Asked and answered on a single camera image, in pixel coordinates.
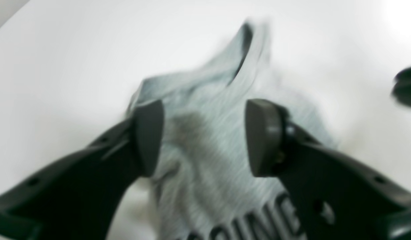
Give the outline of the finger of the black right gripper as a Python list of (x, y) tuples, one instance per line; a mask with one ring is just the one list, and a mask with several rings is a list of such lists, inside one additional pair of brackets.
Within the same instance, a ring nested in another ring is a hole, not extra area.
[(392, 96), (397, 102), (411, 108), (411, 67), (407, 67), (396, 74)]

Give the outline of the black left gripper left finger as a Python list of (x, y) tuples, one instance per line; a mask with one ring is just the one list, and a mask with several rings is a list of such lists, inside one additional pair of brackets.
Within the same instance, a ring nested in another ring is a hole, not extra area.
[(164, 129), (157, 100), (137, 107), (86, 148), (0, 195), (0, 235), (11, 240), (105, 240), (128, 187), (153, 175)]

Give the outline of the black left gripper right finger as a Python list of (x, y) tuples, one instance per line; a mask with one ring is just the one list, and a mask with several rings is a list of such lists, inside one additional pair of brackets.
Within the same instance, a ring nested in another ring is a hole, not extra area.
[(245, 132), (255, 177), (276, 178), (309, 240), (411, 240), (411, 192), (371, 167), (329, 149), (286, 108), (247, 100)]

